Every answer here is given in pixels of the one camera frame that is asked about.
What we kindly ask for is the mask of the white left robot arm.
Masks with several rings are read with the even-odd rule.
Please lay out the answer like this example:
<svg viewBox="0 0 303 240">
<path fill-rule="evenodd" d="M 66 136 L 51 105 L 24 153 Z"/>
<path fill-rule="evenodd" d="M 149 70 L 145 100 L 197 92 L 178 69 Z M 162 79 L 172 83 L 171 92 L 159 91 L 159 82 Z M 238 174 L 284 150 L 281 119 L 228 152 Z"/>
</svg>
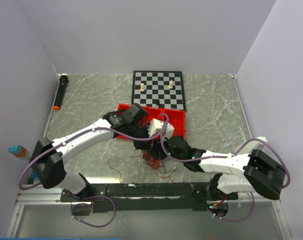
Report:
<svg viewBox="0 0 303 240">
<path fill-rule="evenodd" d="M 79 201 L 85 201 L 94 194 L 93 187 L 81 173 L 68 170 L 65 166 L 72 158 L 96 144 L 107 142 L 125 134 L 134 137 L 135 144 L 150 145 L 147 130 L 148 112 L 139 104 L 129 109 L 110 111 L 93 124 L 68 136 L 49 140 L 41 138 L 32 153 L 37 161 L 32 170 L 38 176 L 44 189 L 61 187 Z"/>
</svg>

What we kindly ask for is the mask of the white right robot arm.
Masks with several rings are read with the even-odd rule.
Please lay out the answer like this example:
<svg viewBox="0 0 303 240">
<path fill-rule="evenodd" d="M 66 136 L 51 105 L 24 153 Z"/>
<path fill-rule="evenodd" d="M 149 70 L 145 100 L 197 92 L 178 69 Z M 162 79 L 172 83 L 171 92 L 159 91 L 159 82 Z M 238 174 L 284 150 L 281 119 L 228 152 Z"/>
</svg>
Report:
<svg viewBox="0 0 303 240">
<path fill-rule="evenodd" d="M 291 177 L 280 155 L 265 137 L 246 140 L 233 153 L 217 153 L 191 147 L 180 135 L 157 138 L 151 148 L 154 158 L 183 163 L 192 172 L 215 173 L 210 195 L 252 192 L 269 200 L 279 200 Z"/>
</svg>

